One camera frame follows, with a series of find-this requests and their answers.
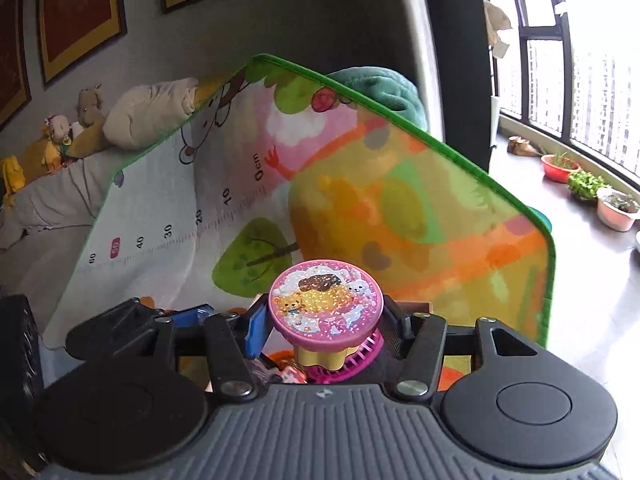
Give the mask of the pink plastic mesh basket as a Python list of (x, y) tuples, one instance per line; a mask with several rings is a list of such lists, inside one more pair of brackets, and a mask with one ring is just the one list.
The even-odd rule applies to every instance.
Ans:
[(357, 376), (363, 372), (374, 360), (384, 347), (384, 338), (376, 330), (362, 344), (358, 350), (350, 354), (339, 370), (327, 370), (316, 365), (306, 367), (306, 376), (315, 384), (335, 384), (336, 382), (346, 382), (347, 379)]

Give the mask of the pink glitter lid toy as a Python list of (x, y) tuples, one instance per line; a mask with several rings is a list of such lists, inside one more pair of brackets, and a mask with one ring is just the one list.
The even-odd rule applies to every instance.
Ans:
[(378, 282), (358, 266), (316, 259), (283, 271), (268, 307), (301, 366), (336, 372), (378, 328), (384, 299)]

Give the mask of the orange plastic toy bowl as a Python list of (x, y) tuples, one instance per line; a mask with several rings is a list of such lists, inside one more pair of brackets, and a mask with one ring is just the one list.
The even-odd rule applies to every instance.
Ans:
[(268, 354), (267, 356), (274, 365), (283, 372), (286, 368), (291, 367), (298, 370), (297, 362), (295, 361), (295, 354), (293, 350), (281, 350)]

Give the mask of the pink cardboard box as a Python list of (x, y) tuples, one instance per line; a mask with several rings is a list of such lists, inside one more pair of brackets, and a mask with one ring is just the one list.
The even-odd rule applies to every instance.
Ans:
[(413, 314), (416, 312), (422, 312), (431, 314), (433, 312), (432, 304), (429, 301), (400, 301), (397, 300), (396, 304), (400, 310)]

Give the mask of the grey sofa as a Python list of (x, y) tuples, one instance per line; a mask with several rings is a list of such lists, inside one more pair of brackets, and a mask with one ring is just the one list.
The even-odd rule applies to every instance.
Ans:
[(56, 304), (119, 168), (134, 157), (108, 148), (29, 183), (1, 213), (1, 291)]

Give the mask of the colourful cartoon play mat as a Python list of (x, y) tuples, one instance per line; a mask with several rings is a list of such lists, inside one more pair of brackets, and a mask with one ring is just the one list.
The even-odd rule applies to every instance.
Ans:
[(241, 309), (291, 264), (342, 260), (452, 324), (547, 340), (550, 231), (488, 173), (326, 76), (258, 55), (113, 170), (44, 330), (50, 348), (131, 297)]

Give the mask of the yellow plush toy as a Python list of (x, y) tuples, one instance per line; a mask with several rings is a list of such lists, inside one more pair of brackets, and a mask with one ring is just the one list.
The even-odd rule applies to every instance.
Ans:
[(26, 185), (23, 168), (15, 155), (1, 159), (1, 177), (4, 187), (2, 202), (10, 208), (14, 204), (14, 195)]

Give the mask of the yellow long pillow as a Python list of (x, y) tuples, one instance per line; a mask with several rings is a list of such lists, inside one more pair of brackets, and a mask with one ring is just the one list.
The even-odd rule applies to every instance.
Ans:
[(83, 159), (102, 152), (110, 146), (103, 133), (103, 122), (95, 122), (83, 127), (79, 122), (72, 123), (72, 143), (66, 148), (65, 156)]

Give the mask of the beige rolled cushion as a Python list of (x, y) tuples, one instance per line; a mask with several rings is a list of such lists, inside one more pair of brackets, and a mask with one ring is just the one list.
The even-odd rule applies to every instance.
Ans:
[(148, 148), (174, 132), (195, 110), (198, 80), (142, 84), (125, 92), (106, 116), (106, 140), (123, 150)]

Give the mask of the small doll plush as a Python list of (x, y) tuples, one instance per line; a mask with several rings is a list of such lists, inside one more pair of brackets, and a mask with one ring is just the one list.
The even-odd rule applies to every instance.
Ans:
[(53, 171), (66, 161), (73, 140), (84, 131), (84, 127), (79, 122), (70, 122), (64, 115), (52, 115), (44, 122), (42, 131), (47, 141), (42, 163)]

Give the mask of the red flower pot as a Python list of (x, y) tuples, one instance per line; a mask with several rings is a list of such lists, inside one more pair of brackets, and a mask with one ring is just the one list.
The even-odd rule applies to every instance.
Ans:
[(577, 162), (562, 154), (547, 154), (540, 161), (544, 176), (556, 183), (567, 184), (568, 178), (580, 170)]

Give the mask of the brown plush animal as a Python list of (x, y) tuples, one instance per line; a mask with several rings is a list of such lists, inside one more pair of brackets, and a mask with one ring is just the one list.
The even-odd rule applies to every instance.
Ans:
[(82, 89), (78, 94), (77, 102), (78, 122), (85, 128), (104, 122), (102, 107), (102, 84)]

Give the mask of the pink flower pot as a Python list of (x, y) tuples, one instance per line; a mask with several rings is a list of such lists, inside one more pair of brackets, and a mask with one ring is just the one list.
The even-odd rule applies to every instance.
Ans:
[(639, 219), (639, 204), (626, 193), (614, 188), (599, 188), (597, 201), (598, 218), (616, 232), (628, 232)]

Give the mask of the green cushion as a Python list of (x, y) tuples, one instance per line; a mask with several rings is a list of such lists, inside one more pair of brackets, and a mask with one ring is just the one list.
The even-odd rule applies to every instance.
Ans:
[(427, 114), (416, 85), (404, 75), (385, 67), (349, 67), (330, 73), (329, 78), (344, 84), (428, 131)]

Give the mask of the framed red yellow picture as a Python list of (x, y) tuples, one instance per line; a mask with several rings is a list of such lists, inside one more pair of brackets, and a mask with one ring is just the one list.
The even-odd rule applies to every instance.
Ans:
[(127, 33), (124, 0), (37, 0), (37, 20), (47, 86)]

